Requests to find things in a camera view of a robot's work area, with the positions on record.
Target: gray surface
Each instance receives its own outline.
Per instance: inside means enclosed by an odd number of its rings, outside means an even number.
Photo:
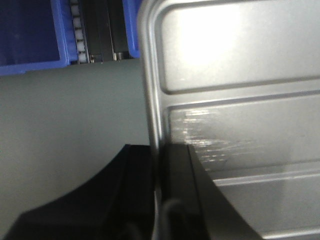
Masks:
[[[266,239],[320,238],[317,0],[150,0],[139,16],[150,141],[193,144]]]
[[[0,78],[0,239],[23,211],[60,197],[126,143],[149,144],[138,60]]]

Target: blue plastic bin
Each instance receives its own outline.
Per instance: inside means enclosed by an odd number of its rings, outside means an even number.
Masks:
[[[0,75],[78,59],[69,0],[0,0]]]
[[[137,16],[142,0],[122,0],[129,53],[140,57],[137,32]]]

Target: metal tray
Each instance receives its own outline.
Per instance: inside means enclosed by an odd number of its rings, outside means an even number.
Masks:
[[[320,239],[320,1],[148,0],[150,142],[194,145],[265,239]]]

